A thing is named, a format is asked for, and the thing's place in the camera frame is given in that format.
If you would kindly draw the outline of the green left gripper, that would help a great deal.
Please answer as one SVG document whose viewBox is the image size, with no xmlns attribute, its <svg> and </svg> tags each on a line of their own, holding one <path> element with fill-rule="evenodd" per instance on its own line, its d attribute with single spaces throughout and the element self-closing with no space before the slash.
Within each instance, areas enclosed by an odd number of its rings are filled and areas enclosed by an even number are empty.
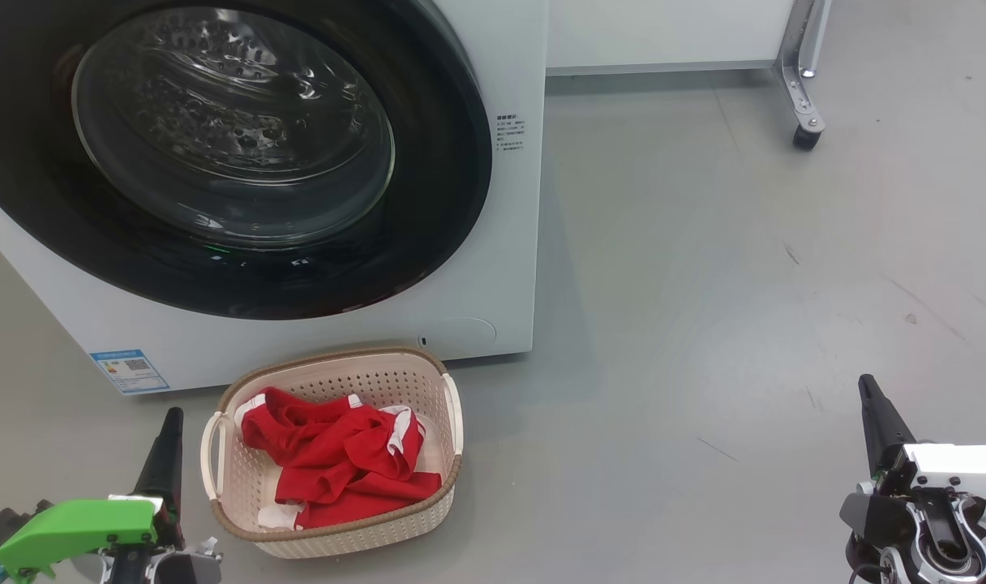
<svg viewBox="0 0 986 584">
<path fill-rule="evenodd" d="M 219 583 L 215 539 L 186 547 L 182 534 L 184 410 L 167 411 L 134 496 L 63 501 L 34 514 L 0 544 L 0 569 L 14 583 L 53 579 L 54 566 L 92 561 L 101 583 Z"/>
</svg>

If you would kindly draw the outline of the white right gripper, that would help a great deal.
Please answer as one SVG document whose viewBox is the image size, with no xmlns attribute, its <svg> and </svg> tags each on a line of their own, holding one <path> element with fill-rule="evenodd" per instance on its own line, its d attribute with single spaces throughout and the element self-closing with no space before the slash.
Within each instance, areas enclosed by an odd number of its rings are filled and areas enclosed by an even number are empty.
<svg viewBox="0 0 986 584">
<path fill-rule="evenodd" d="M 871 480 L 840 509 L 852 583 L 986 583 L 986 446 L 923 443 L 859 377 Z"/>
</svg>

